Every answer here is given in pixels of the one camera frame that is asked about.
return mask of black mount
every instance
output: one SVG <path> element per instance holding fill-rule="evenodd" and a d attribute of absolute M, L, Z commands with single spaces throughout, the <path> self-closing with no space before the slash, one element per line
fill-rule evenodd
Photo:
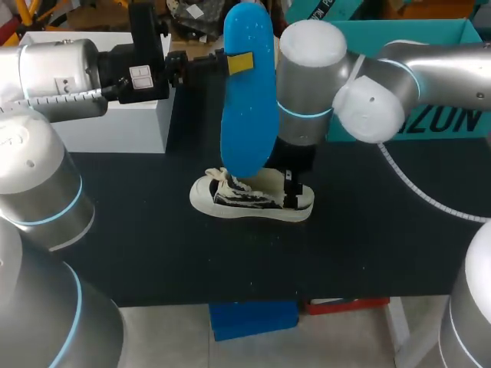
<path fill-rule="evenodd" d="M 167 36 L 169 29 L 159 23 L 153 4 L 131 3 L 128 11 L 133 44 L 99 53 L 99 78 L 107 100 L 122 104 L 164 100 L 169 98 L 169 84 L 193 86 L 209 73 L 228 75 L 223 50 L 192 61 L 185 51 L 173 51 L 164 59 L 160 35 Z"/>

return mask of black table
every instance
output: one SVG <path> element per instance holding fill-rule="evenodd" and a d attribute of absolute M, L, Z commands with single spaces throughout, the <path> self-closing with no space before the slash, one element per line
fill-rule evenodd
<path fill-rule="evenodd" d="M 305 223 L 225 220 L 194 210 L 189 189 L 219 166 L 218 82 L 178 90 L 165 155 L 77 153 L 97 208 L 89 233 L 58 251 L 121 307 L 212 301 L 446 294 L 479 224 L 426 204 L 376 146 L 325 144 L 303 181 Z M 442 203 L 491 215 L 484 140 L 389 143 L 402 170 Z"/>

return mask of shoe insole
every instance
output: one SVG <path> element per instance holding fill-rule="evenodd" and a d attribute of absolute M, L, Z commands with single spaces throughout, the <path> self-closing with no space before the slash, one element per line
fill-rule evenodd
<path fill-rule="evenodd" d="M 234 6 L 225 19 L 227 54 L 252 52 L 254 68 L 226 81 L 220 149 L 234 176 L 254 176 L 266 163 L 278 136 L 275 47 L 268 12 L 253 3 Z"/>

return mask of teal box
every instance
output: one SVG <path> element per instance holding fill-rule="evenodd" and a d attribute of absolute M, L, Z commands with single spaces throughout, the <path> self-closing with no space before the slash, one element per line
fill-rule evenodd
<path fill-rule="evenodd" d="M 394 40 L 427 44 L 481 42 L 466 19 L 414 21 L 333 21 L 346 37 L 348 49 L 374 57 Z M 407 118 L 393 140 L 442 140 L 481 138 L 491 132 L 491 113 L 452 107 L 419 106 Z M 331 121 L 329 142 L 354 140 L 336 116 Z"/>
<path fill-rule="evenodd" d="M 360 7 L 362 0 L 295 0 L 285 19 L 290 25 L 303 19 L 347 21 Z"/>

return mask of sneaker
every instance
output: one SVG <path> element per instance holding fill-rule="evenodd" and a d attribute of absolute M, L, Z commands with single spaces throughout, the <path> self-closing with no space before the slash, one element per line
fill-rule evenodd
<path fill-rule="evenodd" d="M 258 175 L 238 180 L 225 168 L 208 169 L 189 193 L 195 209 L 223 219 L 265 217 L 287 222 L 306 220 L 314 205 L 314 191 L 302 186 L 297 208 L 283 206 L 285 176 L 276 169 L 261 169 Z"/>

